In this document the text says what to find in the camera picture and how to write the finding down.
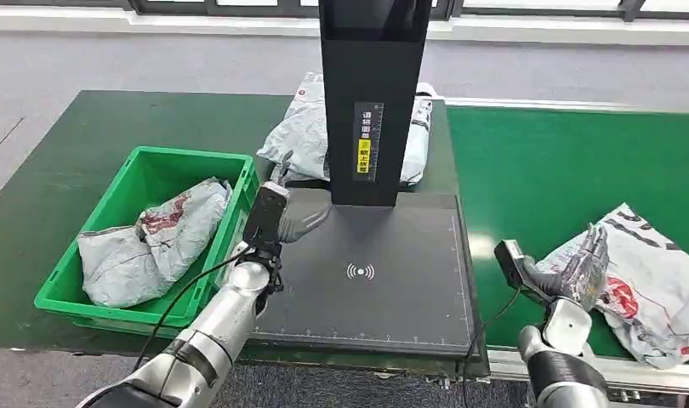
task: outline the white plastic bag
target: white plastic bag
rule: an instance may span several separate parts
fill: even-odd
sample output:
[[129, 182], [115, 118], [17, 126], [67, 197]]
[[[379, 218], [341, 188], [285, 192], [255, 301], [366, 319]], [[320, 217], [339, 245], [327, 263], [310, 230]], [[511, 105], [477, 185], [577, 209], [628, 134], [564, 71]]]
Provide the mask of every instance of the white plastic bag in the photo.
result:
[[92, 303], [126, 308], [167, 292], [168, 286], [159, 284], [157, 264], [143, 237], [135, 226], [82, 232], [77, 237], [83, 261], [83, 289]]
[[[432, 123], [432, 97], [435, 97], [436, 93], [426, 83], [418, 84], [418, 92], [427, 93], [430, 96], [415, 97], [400, 175], [400, 181], [405, 184], [416, 184], [421, 180], [427, 164]], [[282, 164], [283, 156], [290, 150], [293, 151], [289, 159], [288, 177], [291, 180], [329, 181], [329, 171], [325, 165], [327, 115], [322, 74], [307, 73], [284, 119], [270, 132], [257, 155], [279, 165]]]
[[83, 290], [92, 303], [127, 308], [164, 295], [212, 239], [231, 196], [227, 182], [208, 178], [137, 224], [77, 237]]
[[[600, 310], [620, 343], [657, 368], [689, 360], [689, 255], [622, 204], [598, 222], [607, 230], [610, 263]], [[585, 233], [555, 249], [537, 266], [559, 273]]]

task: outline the sticker with chinese text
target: sticker with chinese text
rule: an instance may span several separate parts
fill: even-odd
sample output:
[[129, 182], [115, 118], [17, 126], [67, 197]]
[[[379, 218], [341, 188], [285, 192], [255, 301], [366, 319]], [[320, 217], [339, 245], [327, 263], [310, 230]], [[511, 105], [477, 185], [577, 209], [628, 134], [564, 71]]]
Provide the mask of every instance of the sticker with chinese text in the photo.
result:
[[353, 142], [355, 148], [354, 180], [373, 183], [377, 175], [379, 135], [382, 129], [384, 104], [355, 102]]

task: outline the black joint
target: black joint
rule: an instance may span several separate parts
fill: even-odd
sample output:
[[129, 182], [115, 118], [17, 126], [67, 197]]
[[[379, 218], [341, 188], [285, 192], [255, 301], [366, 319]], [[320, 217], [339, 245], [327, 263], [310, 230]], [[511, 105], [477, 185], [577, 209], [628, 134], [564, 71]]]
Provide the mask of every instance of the black joint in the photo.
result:
[[607, 382], [592, 365], [570, 354], [541, 351], [527, 362], [532, 390], [538, 397], [554, 383], [580, 383], [599, 389], [607, 395]]
[[207, 360], [207, 357], [198, 348], [191, 344], [176, 338], [164, 349], [163, 353], [173, 355], [175, 359], [194, 367], [195, 370], [202, 374], [210, 388], [217, 382], [219, 376], [212, 363]]
[[274, 244], [273, 248], [269, 249], [255, 248], [253, 253], [248, 253], [242, 257], [241, 262], [255, 262], [263, 265], [265, 268], [267, 268], [267, 271], [269, 271], [270, 281], [263, 291], [264, 295], [271, 295], [275, 292], [281, 292], [282, 289], [284, 289], [282, 277], [279, 275], [279, 269], [282, 268], [282, 262], [279, 258], [279, 253], [281, 250], [282, 245], [277, 243]]

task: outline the yellow label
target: yellow label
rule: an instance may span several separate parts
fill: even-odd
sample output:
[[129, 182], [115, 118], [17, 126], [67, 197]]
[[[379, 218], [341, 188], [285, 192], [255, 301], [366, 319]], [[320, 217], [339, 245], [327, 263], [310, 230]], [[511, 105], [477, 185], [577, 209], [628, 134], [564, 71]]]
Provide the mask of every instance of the yellow label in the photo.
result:
[[357, 172], [369, 173], [369, 149], [372, 143], [369, 139], [360, 139], [357, 146]]

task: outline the silver metal arm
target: silver metal arm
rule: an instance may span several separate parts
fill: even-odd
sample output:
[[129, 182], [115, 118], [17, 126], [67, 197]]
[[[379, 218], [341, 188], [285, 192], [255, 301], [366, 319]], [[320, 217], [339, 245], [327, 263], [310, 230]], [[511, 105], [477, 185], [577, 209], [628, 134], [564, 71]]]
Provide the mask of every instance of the silver metal arm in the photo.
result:
[[590, 326], [587, 312], [561, 298], [542, 331], [526, 326], [520, 332], [520, 356], [538, 408], [608, 407], [605, 378], [588, 362]]
[[269, 280], [270, 273], [259, 263], [236, 265], [212, 301], [167, 349], [78, 406], [209, 406], [254, 328], [257, 297]]

